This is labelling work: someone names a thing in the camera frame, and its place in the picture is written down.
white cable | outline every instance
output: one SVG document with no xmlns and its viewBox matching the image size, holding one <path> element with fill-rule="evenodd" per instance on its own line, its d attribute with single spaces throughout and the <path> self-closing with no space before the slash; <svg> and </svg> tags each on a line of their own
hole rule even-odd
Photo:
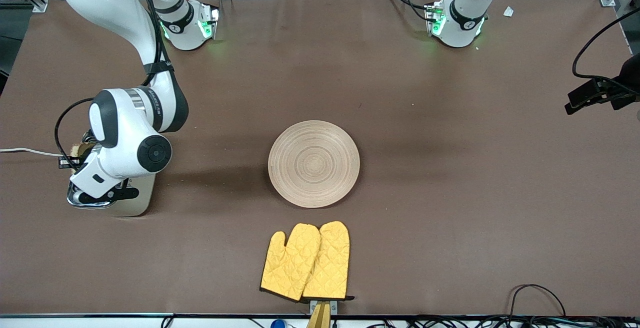
<svg viewBox="0 0 640 328">
<path fill-rule="evenodd" d="M 59 153 L 48 153 L 48 152 L 43 152 L 43 151 L 36 151 L 36 150 L 32 150 L 30 148 L 0 148 L 0 153 L 10 153 L 10 152 L 30 152 L 30 153 L 36 153 L 38 155 L 45 155 L 45 156 L 53 156 L 53 157 L 62 157 L 61 154 Z"/>
</svg>

beige plate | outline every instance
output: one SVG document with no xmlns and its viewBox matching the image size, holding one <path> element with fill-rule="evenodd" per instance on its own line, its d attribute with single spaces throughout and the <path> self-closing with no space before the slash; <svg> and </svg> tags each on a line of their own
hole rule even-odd
<svg viewBox="0 0 640 328">
<path fill-rule="evenodd" d="M 324 121 L 297 123 L 276 139 L 269 177 L 289 202 L 318 208 L 338 202 L 354 187 L 360 156 L 342 128 Z"/>
</svg>

yellow oven mitt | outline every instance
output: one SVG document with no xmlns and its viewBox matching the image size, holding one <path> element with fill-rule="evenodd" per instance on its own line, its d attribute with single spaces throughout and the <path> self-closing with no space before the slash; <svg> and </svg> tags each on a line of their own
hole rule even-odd
<svg viewBox="0 0 640 328">
<path fill-rule="evenodd" d="M 302 296 L 305 300 L 346 300 L 349 270 L 349 232 L 335 221 L 320 228 L 320 251 Z"/>
<path fill-rule="evenodd" d="M 298 223 L 285 245 L 284 232 L 271 237 L 260 290 L 299 301 L 320 249 L 320 232 L 311 224 Z"/>
</svg>

brown table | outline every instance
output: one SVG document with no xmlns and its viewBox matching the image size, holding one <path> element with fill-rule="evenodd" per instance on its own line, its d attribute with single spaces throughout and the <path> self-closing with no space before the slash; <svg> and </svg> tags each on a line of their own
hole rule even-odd
<svg viewBox="0 0 640 328">
<path fill-rule="evenodd" d="M 512 18 L 502 16 L 506 5 Z M 219 41 L 169 49 L 190 104 L 143 217 L 69 207 L 54 159 L 2 155 L 0 312 L 295 313 L 258 291 L 270 236 L 349 228 L 343 314 L 503 314 L 538 283 L 570 315 L 640 307 L 638 106 L 567 116 L 576 52 L 615 17 L 598 0 L 495 0 L 471 46 L 446 48 L 390 0 L 224 3 Z M 615 27 L 580 71 L 617 74 Z M 0 99 L 2 147 L 55 150 L 69 103 L 144 78 L 132 46 L 52 1 L 29 24 Z M 66 146 L 87 107 L 62 123 Z M 323 119 L 361 152 L 333 207 L 293 207 L 267 156 L 288 126 Z M 519 314 L 558 314 L 534 290 Z"/>
</svg>

round wooden placemat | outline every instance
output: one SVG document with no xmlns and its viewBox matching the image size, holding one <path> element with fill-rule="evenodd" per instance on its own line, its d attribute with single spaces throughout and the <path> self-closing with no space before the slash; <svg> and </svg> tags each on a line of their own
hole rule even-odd
<svg viewBox="0 0 640 328">
<path fill-rule="evenodd" d="M 287 128 L 269 153 L 269 177 L 289 202 L 305 208 L 338 202 L 354 187 L 360 155 L 333 123 L 304 121 Z"/>
</svg>

